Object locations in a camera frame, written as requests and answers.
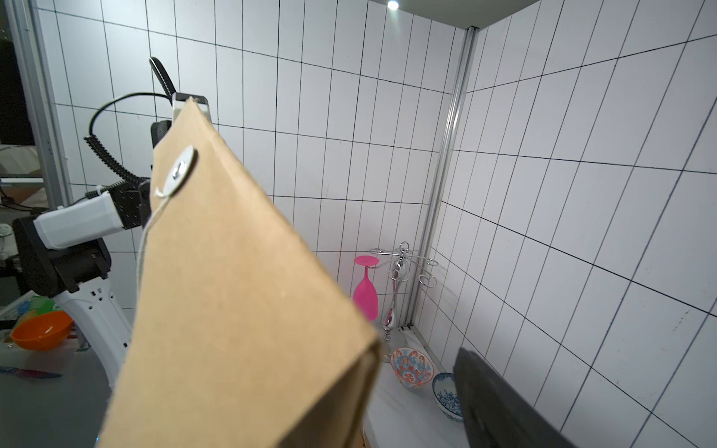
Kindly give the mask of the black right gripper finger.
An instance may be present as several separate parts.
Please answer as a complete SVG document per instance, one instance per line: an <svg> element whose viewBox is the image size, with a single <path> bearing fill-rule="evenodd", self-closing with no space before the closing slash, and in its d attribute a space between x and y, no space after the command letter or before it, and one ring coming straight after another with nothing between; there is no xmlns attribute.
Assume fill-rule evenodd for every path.
<svg viewBox="0 0 717 448"><path fill-rule="evenodd" d="M461 348L453 375L469 446L573 446L478 353Z"/></svg>

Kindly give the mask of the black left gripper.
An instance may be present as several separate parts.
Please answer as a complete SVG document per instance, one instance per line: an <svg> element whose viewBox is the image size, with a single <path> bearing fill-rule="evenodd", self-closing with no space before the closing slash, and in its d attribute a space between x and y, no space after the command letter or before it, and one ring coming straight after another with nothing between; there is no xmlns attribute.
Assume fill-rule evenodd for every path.
<svg viewBox="0 0 717 448"><path fill-rule="evenodd" d="M108 278L112 260L102 238L72 248L48 249L41 242L33 218L12 222L22 277L29 289L53 298L97 277Z"/></svg>

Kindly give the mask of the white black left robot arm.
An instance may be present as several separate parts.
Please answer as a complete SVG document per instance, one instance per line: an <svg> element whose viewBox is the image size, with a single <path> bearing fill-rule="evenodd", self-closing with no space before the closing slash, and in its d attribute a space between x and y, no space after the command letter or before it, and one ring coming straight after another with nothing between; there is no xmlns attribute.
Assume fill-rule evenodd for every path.
<svg viewBox="0 0 717 448"><path fill-rule="evenodd" d="M200 153L188 146L157 187L112 156L93 126L85 141L120 181L99 187L67 207L19 218L12 224L22 277L30 289L54 301L78 326L115 386L132 340L132 326L112 292L112 260L104 239L142 228L141 242L173 199L188 190Z"/></svg>

